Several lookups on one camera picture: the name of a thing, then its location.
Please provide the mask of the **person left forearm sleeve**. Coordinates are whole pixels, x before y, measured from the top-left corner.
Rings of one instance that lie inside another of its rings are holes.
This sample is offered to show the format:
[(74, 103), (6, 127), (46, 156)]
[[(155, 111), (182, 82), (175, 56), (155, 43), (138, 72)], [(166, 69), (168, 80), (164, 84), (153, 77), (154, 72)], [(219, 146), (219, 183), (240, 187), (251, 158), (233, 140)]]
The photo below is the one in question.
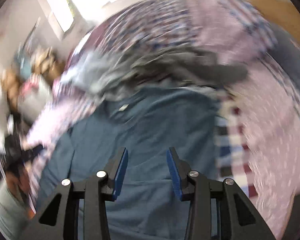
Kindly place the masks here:
[(6, 239), (19, 239), (29, 223), (29, 201), (15, 197), (6, 183), (0, 184), (0, 233)]

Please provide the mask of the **person left hand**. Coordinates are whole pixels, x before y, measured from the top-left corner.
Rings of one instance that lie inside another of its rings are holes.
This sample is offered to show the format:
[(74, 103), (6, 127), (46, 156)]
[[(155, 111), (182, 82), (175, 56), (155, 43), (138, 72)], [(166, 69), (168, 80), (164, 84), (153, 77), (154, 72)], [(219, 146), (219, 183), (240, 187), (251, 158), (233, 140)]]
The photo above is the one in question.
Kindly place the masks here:
[(29, 219), (34, 217), (34, 212), (29, 204), (30, 180), (25, 168), (19, 171), (19, 176), (12, 172), (6, 172), (6, 184), (14, 198), (25, 208)]

